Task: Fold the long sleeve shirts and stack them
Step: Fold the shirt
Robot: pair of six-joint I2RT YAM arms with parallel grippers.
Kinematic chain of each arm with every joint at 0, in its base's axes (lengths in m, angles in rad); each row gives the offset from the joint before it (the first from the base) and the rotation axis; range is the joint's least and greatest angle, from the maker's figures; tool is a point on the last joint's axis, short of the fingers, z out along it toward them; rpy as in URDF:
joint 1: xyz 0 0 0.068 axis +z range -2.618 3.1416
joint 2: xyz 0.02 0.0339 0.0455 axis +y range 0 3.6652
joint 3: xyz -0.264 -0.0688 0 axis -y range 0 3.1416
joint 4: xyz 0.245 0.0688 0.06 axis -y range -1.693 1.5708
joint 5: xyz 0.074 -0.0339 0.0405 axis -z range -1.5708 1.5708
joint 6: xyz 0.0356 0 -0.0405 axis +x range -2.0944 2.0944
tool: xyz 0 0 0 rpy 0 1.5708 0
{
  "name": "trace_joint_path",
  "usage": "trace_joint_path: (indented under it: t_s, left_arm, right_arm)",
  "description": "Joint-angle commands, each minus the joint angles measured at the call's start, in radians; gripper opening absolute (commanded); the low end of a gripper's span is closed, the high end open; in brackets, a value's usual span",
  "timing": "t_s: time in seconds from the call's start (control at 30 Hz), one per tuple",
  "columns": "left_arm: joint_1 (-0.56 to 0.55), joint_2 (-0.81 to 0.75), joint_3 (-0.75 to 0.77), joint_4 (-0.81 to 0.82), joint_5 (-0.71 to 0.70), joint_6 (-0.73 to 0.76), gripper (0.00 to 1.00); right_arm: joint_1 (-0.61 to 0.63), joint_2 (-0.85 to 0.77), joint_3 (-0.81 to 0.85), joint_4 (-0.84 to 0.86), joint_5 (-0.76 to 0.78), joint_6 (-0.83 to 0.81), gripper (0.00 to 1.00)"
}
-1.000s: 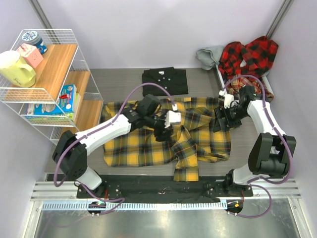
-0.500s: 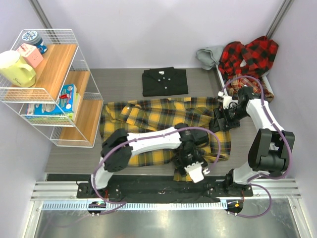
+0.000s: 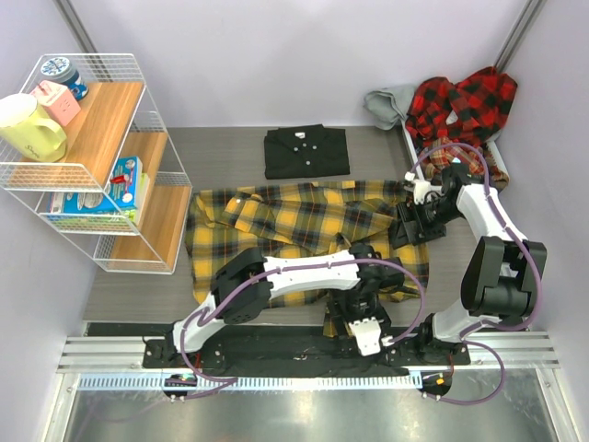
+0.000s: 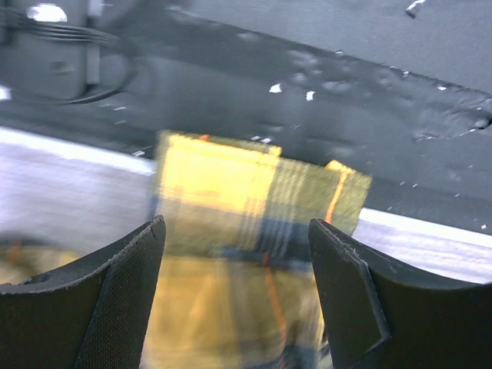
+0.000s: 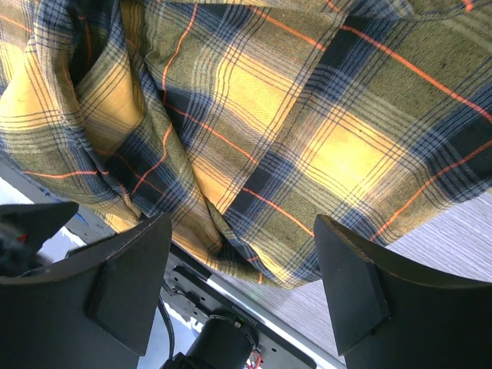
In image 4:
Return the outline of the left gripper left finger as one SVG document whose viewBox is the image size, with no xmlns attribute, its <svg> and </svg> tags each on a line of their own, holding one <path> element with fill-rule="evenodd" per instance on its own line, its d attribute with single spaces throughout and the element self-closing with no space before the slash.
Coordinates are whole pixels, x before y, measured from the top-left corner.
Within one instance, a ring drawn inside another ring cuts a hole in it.
<svg viewBox="0 0 492 369">
<path fill-rule="evenodd" d="M 165 249 L 161 215 L 73 262 L 1 286 L 3 368 L 138 368 Z"/>
</svg>

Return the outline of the yellow plaid long sleeve shirt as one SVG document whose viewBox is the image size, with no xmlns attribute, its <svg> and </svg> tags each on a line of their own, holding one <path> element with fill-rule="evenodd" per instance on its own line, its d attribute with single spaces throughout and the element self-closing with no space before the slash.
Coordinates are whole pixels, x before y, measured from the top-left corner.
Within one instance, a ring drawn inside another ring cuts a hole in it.
<svg viewBox="0 0 492 369">
<path fill-rule="evenodd" d="M 330 354 L 308 225 L 350 234 L 371 179 L 253 141 L 163 131 L 155 160 L 5 129 L 1 286 L 158 215 L 165 249 L 138 368 L 319 368 Z"/>
</svg>

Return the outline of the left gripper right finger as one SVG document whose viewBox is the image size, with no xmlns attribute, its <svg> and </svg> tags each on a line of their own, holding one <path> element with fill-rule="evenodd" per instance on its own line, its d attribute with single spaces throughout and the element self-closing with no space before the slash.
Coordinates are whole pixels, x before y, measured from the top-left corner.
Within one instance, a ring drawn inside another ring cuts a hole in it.
<svg viewBox="0 0 492 369">
<path fill-rule="evenodd" d="M 491 286 L 433 274 L 321 219 L 308 229 L 336 368 L 489 368 Z"/>
</svg>

